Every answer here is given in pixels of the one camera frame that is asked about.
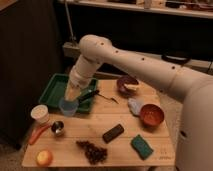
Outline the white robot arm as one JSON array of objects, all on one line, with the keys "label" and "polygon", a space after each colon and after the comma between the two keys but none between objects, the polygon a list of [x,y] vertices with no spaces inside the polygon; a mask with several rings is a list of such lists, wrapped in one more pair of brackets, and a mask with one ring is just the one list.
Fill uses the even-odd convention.
[{"label": "white robot arm", "polygon": [[107,38],[85,35],[69,74],[84,89],[104,63],[128,73],[182,103],[175,165],[179,171],[213,171],[213,76],[114,47]]}]

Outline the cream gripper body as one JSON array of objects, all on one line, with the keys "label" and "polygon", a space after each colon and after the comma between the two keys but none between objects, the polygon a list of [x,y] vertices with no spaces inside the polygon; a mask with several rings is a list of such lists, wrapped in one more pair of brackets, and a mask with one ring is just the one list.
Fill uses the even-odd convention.
[{"label": "cream gripper body", "polygon": [[65,91],[65,99],[67,101],[73,101],[81,95],[81,89],[78,86],[73,85],[71,82],[67,83]]}]

